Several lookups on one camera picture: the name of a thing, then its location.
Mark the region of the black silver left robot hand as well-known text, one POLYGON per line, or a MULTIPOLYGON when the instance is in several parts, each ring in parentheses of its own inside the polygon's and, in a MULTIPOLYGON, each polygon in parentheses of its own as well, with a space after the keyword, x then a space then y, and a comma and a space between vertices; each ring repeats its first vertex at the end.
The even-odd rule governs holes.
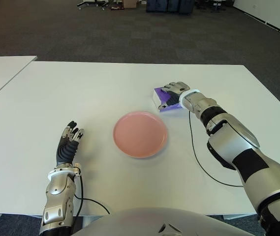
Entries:
POLYGON ((84 129, 79 129, 75 121, 71 121, 63 130, 56 152, 57 165, 72 164, 79 143, 84 136, 84 129))

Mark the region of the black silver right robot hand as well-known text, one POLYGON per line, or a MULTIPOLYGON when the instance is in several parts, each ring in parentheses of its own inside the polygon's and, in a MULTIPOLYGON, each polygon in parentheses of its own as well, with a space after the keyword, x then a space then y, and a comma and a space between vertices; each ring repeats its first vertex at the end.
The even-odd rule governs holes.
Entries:
POLYGON ((155 92, 160 100, 157 108, 160 111, 165 111, 180 107, 180 95, 189 89, 190 87, 183 82, 170 82, 163 87, 156 88, 155 92))

